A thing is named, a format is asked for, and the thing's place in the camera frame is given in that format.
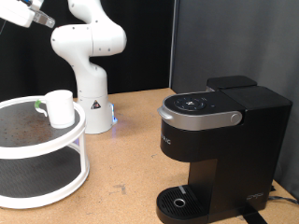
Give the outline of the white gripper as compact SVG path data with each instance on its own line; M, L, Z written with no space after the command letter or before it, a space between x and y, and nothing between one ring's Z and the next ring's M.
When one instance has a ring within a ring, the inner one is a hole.
M22 1L19 0L0 0L0 17L22 27L28 28L32 21L53 28L55 19L42 11L36 14Z

